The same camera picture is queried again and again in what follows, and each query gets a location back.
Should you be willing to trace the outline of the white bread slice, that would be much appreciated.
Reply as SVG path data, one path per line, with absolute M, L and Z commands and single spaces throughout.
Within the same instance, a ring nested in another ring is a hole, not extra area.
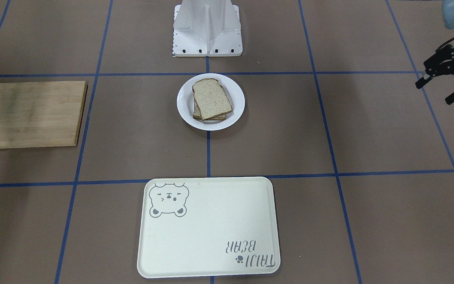
M 203 118 L 213 118 L 233 111 L 225 89 L 217 79 L 205 78 L 192 86 L 194 101 L 197 102 Z

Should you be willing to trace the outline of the bread slice under egg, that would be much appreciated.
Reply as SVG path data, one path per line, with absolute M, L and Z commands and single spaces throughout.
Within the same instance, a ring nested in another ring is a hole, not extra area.
M 208 118 L 208 119 L 203 118 L 196 101 L 194 101 L 194 112 L 193 112 L 192 116 L 194 119 L 200 120 L 200 121 L 223 121 L 227 118 L 227 114 L 218 115 L 216 117 Z

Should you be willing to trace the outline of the cream bear serving tray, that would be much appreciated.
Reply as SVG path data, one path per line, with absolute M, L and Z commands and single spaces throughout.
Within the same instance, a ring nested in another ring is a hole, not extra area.
M 137 270 L 144 278 L 263 275 L 281 252 L 272 182 L 153 179 L 144 187 Z

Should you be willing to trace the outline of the wooden cutting board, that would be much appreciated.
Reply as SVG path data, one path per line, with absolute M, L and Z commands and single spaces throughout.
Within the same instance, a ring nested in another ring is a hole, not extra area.
M 78 143 L 86 81 L 0 83 L 0 149 Z

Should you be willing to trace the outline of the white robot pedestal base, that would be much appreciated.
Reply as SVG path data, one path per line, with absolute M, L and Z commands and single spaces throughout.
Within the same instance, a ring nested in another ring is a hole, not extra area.
M 184 0 L 173 16 L 173 56 L 242 55 L 240 10 L 232 1 Z

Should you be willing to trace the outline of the white round plate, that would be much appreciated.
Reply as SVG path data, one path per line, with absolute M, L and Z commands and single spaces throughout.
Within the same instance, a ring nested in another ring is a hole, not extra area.
M 200 79 L 214 78 L 225 89 L 226 96 L 232 104 L 233 111 L 226 115 L 223 121 L 200 121 L 193 118 L 194 98 L 192 86 Z M 204 73 L 188 79 L 180 88 L 177 96 L 177 108 L 182 119 L 187 124 L 203 131 L 220 131 L 232 126 L 241 118 L 245 110 L 245 95 L 240 86 L 225 75 L 217 73 Z

